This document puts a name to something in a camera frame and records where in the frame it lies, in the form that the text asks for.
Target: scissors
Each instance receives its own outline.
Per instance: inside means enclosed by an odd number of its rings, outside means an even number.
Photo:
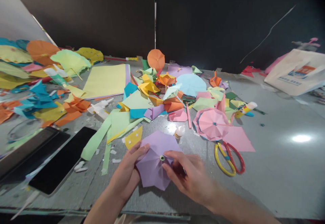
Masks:
[[[221,144],[219,141],[217,141],[215,147],[214,147],[214,157],[216,159],[216,162],[217,162],[217,165],[220,167],[220,169],[223,171],[224,174],[226,174],[227,176],[229,177],[233,177],[236,175],[236,172],[238,174],[243,174],[245,172],[245,163],[244,163],[244,160],[243,158],[241,157],[240,153],[236,150],[235,147],[233,147],[231,144],[227,143],[227,142],[223,142],[226,150],[227,150],[227,153],[228,153],[228,156],[226,155],[226,153],[223,151],[223,149],[221,148]],[[233,160],[233,157],[231,155],[231,152],[230,152],[230,148],[232,148],[235,152],[235,154],[238,156],[239,158],[239,161],[240,161],[240,164],[241,164],[241,170],[239,171],[234,163],[234,160]],[[220,163],[220,160],[219,160],[219,156],[218,156],[218,149],[221,151],[221,154],[223,155],[223,157],[225,158],[225,160],[227,161],[228,165],[230,166],[232,172],[229,172],[227,171]]]

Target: white wall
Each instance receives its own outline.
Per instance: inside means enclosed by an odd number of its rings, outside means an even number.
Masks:
[[[51,42],[20,0],[0,0],[0,37]]]

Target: red scissors handle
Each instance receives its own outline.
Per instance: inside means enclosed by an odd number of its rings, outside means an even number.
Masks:
[[[241,157],[240,153],[239,153],[239,152],[236,150],[236,148],[233,147],[231,144],[229,144],[229,143],[227,143],[227,142],[223,142],[223,144],[224,144],[224,146],[226,147],[226,150],[227,150],[228,156],[229,156],[229,158],[230,158],[231,163],[234,165],[234,167],[235,167],[235,169],[236,169],[236,172],[237,172],[238,174],[243,174],[243,173],[245,172],[245,163],[244,163],[244,160],[243,160],[243,158]],[[238,156],[238,158],[239,158],[239,161],[240,161],[240,164],[241,164],[241,170],[240,170],[240,171],[237,169],[237,167],[236,167],[236,165],[235,165],[235,163],[234,163],[234,159],[233,159],[233,157],[232,157],[232,155],[231,155],[231,152],[230,152],[229,147],[233,149],[233,151],[235,152],[235,154],[236,154],[236,155]]]

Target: yellow scissors handle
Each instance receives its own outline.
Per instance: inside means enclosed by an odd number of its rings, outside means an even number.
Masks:
[[[220,163],[219,161],[219,156],[218,156],[218,148],[221,151],[221,154],[223,155],[223,157],[226,159],[226,161],[228,162],[231,170],[233,171],[232,173],[228,172]],[[221,144],[219,142],[216,143],[216,145],[214,146],[214,157],[216,158],[216,162],[217,165],[220,167],[220,169],[223,171],[224,174],[226,174],[229,177],[233,177],[236,175],[236,169],[234,167],[234,165],[231,163],[229,156],[226,155],[226,153],[222,150],[221,148]]]

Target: hand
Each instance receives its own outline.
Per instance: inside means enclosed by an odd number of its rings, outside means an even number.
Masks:
[[[107,187],[112,193],[118,194],[124,202],[128,200],[140,181],[140,174],[135,168],[135,162],[150,148],[149,144],[142,147],[140,144],[141,141],[127,151]]]
[[[183,194],[208,208],[220,187],[207,176],[201,158],[177,151],[166,151],[164,155],[174,158],[172,167],[162,165],[168,177]]]

